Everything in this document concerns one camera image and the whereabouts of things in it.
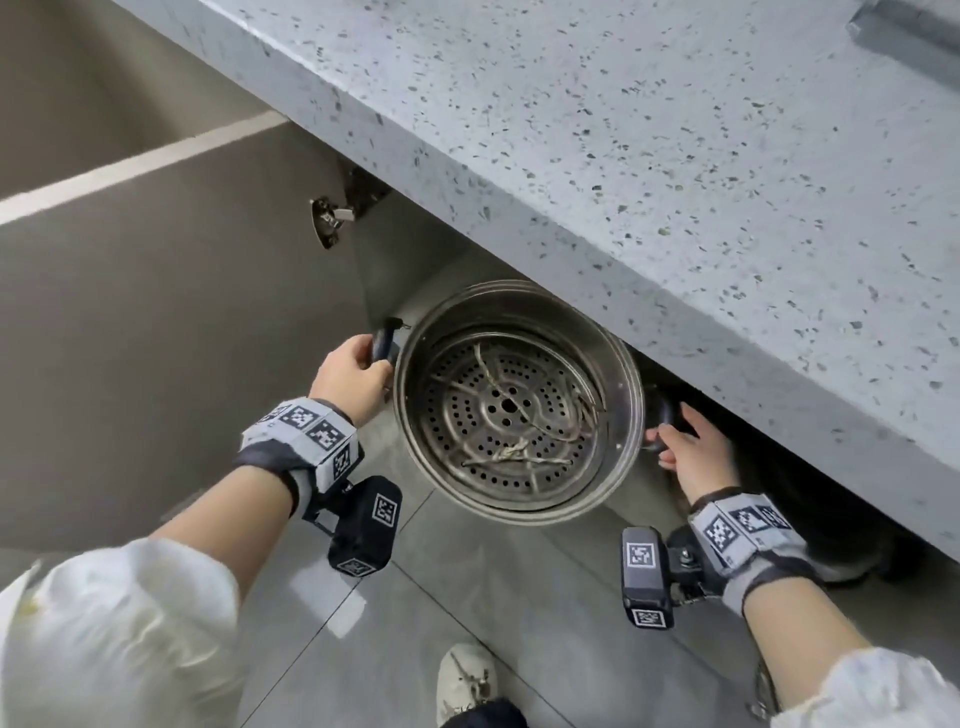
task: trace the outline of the forearm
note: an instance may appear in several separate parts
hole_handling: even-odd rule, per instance
[[[151,538],[211,556],[233,573],[243,599],[290,518],[293,499],[272,473],[237,468]]]
[[[817,694],[842,657],[871,646],[807,579],[757,587],[747,596],[743,614],[784,709]]]

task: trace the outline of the pot handle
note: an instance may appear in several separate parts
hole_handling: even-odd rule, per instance
[[[373,335],[370,363],[387,359],[391,366],[396,366],[396,358],[400,355],[400,347],[394,343],[394,334],[398,328],[403,328],[403,322],[393,316],[383,322],[383,327]]]
[[[660,425],[678,426],[678,423],[683,419],[680,414],[680,403],[670,397],[656,384],[651,384],[643,388],[643,398],[646,402],[646,412],[643,417],[644,429]],[[658,435],[656,440],[645,443],[640,449],[659,454],[668,449],[668,447]]]

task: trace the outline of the white terrazzo countertop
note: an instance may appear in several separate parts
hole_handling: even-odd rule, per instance
[[[849,0],[117,0],[960,559],[960,96]]]

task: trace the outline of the sleeve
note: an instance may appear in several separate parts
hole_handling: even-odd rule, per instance
[[[960,692],[928,660],[888,649],[838,662],[820,694],[776,716],[772,728],[947,728]]]
[[[233,575],[188,546],[143,539],[76,556],[22,589],[0,624],[3,722],[232,726],[238,611]]]

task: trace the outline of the person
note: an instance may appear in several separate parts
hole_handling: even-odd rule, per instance
[[[233,724],[243,687],[233,648],[238,610],[313,487],[300,477],[304,469],[290,466],[302,460],[315,480],[323,477],[312,450],[291,438],[279,442],[283,427],[275,424],[301,416],[300,432],[310,412],[321,413],[321,424],[306,430],[314,441],[320,433],[326,444],[348,443],[351,429],[382,402],[392,373],[388,362],[369,365],[371,343],[355,336],[331,352],[309,399],[295,400],[307,414],[288,402],[259,421],[245,434],[237,467],[150,537],[81,554],[41,579],[34,568],[0,594],[0,724]],[[683,414],[695,436],[670,425],[647,433],[668,446],[660,464],[676,472],[691,504],[736,491],[730,442],[691,407]],[[330,436],[331,423],[343,438]],[[733,605],[786,709],[774,726],[956,722],[960,693],[933,665],[871,646],[813,578],[780,576],[761,580]],[[437,720],[447,728],[526,726],[499,695],[493,657],[478,644],[455,645],[444,656]]]

